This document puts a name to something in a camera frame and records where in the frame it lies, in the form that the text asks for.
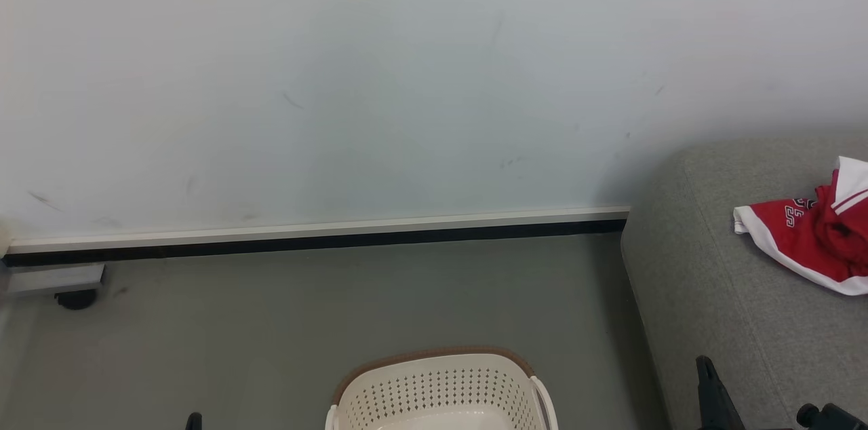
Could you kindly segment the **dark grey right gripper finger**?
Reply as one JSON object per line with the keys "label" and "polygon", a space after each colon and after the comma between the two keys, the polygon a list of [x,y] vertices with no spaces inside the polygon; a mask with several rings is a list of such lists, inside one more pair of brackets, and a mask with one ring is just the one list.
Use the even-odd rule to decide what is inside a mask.
{"label": "dark grey right gripper finger", "polygon": [[696,358],[698,409],[701,429],[746,429],[725,384],[720,380],[712,359]]}

